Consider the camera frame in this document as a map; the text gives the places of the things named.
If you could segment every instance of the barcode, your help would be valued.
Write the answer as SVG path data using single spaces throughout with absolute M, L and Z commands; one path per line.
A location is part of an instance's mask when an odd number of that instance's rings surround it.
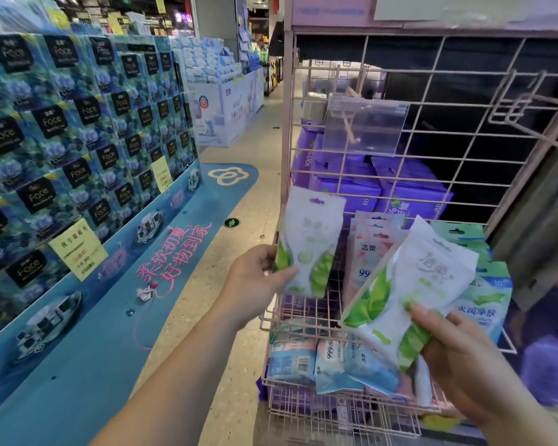
M 298 357 L 298 372 L 308 372 L 310 369 L 310 357 Z

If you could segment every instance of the right hand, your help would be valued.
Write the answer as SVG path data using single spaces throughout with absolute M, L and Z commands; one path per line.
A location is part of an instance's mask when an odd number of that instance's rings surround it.
M 418 303 L 409 313 L 432 333 L 422 355 L 432 378 L 463 415 L 486 427 L 516 412 L 527 390 L 480 326 L 457 311 L 443 318 Z

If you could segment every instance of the left hand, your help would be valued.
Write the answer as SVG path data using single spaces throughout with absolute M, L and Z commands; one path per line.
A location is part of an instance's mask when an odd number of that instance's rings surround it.
M 213 308 L 229 317 L 236 330 L 264 312 L 275 293 L 281 293 L 298 273 L 292 266 L 265 275 L 266 270 L 273 268 L 275 254 L 276 246 L 261 244 L 247 250 L 231 265 Z

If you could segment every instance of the blue display base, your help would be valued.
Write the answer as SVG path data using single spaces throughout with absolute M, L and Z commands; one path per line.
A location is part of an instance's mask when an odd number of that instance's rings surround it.
M 0 398 L 5 391 L 15 390 L 0 406 L 0 444 L 85 445 L 124 405 L 149 356 L 149 346 L 203 252 L 258 179 L 258 171 L 248 164 L 201 164 L 201 169 L 203 184 L 180 214 L 131 266 L 120 265 L 123 275 L 92 309 L 91 291 L 87 292 L 76 324 L 37 354 L 42 356 L 40 363 L 30 357 L 3 368 Z M 147 290 L 154 281 L 157 297 L 141 302 L 137 291 Z M 77 291 L 73 286 L 69 290 Z M 13 338 L 20 330 L 9 327 L 0 335 Z M 3 356 L 7 353 L 12 351 L 0 351 Z

